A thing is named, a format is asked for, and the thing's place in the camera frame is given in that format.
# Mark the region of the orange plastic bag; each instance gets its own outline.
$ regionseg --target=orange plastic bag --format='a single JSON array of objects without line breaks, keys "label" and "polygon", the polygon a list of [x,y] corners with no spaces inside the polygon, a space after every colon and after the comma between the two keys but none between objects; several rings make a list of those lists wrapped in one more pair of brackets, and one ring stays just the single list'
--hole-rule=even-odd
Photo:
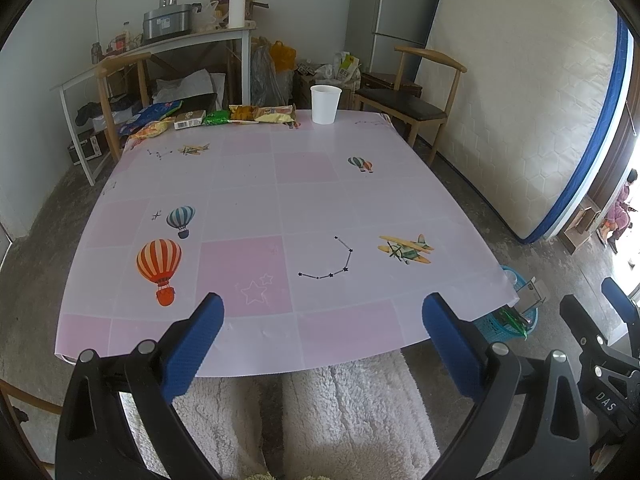
[{"label": "orange plastic bag", "polygon": [[293,70],[296,67],[296,49],[285,45],[281,41],[276,41],[271,50],[271,59],[275,66],[276,72],[283,70]]}]

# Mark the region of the person in pink clothes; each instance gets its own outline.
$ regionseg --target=person in pink clothes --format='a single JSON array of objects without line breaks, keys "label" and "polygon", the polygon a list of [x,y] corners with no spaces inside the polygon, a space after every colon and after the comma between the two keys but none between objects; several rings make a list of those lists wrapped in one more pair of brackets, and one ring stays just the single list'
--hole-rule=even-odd
[{"label": "person in pink clothes", "polygon": [[625,185],[622,186],[620,193],[616,197],[616,201],[613,203],[609,211],[607,211],[606,220],[596,231],[598,238],[603,245],[609,243],[613,251],[618,254],[618,248],[616,247],[616,240],[620,238],[622,233],[629,227],[630,219],[629,212],[635,211],[625,200],[629,197],[629,186],[638,179],[638,172],[631,170],[629,176],[626,178]]}]

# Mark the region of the pink tablecloth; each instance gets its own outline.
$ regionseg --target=pink tablecloth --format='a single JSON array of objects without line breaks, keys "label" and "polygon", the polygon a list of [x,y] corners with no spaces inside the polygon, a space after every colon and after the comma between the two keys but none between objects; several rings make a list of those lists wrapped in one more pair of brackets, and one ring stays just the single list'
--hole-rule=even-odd
[{"label": "pink tablecloth", "polygon": [[225,323],[201,376],[301,370],[418,342],[434,291],[468,320],[515,302],[478,232],[385,116],[298,118],[299,129],[169,130],[125,152],[78,245],[56,354],[128,353],[209,291]]}]

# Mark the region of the white star outline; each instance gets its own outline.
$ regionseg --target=white star outline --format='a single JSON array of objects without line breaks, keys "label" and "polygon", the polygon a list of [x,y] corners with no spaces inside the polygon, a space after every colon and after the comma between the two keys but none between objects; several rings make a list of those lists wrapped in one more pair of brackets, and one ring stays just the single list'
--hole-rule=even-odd
[{"label": "white star outline", "polygon": [[240,292],[244,294],[244,297],[246,298],[246,304],[249,305],[254,301],[256,303],[267,303],[267,299],[264,297],[264,293],[266,290],[267,288],[265,286],[260,286],[252,280],[249,286],[247,288],[241,288]]}]

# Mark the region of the wooden chair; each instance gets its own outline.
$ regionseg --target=wooden chair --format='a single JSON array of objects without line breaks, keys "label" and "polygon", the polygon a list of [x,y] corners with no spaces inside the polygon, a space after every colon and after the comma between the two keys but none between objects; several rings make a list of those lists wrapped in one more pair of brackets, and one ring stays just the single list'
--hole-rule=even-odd
[{"label": "wooden chair", "polygon": [[[460,74],[466,72],[466,67],[456,60],[451,59],[449,56],[446,56],[446,54],[436,52],[435,50],[412,48],[410,46],[396,46],[395,50],[396,52],[402,52],[402,56],[400,57],[400,66],[396,74],[394,89],[360,88],[354,98],[354,107],[356,110],[362,110],[363,104],[367,104],[410,124],[411,131],[409,132],[407,143],[411,147],[414,146],[415,137],[417,137],[418,130],[421,126],[424,124],[438,124],[438,132],[436,133],[431,153],[427,159],[427,165],[430,166],[433,164],[433,159],[438,152],[438,147],[442,143],[442,131],[447,124],[447,119],[453,106],[453,99],[456,97]],[[456,75],[453,76],[453,83],[444,110],[440,110],[438,107],[411,94],[399,91],[400,82],[402,81],[402,71],[404,70],[404,56],[406,54],[414,54],[456,69]]]},{"label": "wooden chair", "polygon": [[51,480],[47,469],[54,465],[42,462],[27,440],[9,396],[55,415],[62,413],[62,406],[16,388],[0,379],[0,464],[7,478],[15,480]]},{"label": "wooden chair", "polygon": [[120,140],[116,131],[116,125],[111,114],[111,105],[109,104],[109,91],[107,87],[107,78],[111,74],[123,69],[126,66],[136,64],[138,66],[138,85],[140,86],[140,99],[143,107],[149,106],[149,95],[146,92],[145,78],[145,60],[149,59],[151,54],[144,52],[142,54],[133,54],[132,56],[108,57],[103,59],[95,68],[95,78],[98,80],[98,94],[100,95],[100,104],[102,105],[102,114],[107,124],[107,143],[113,160],[120,160]]}]

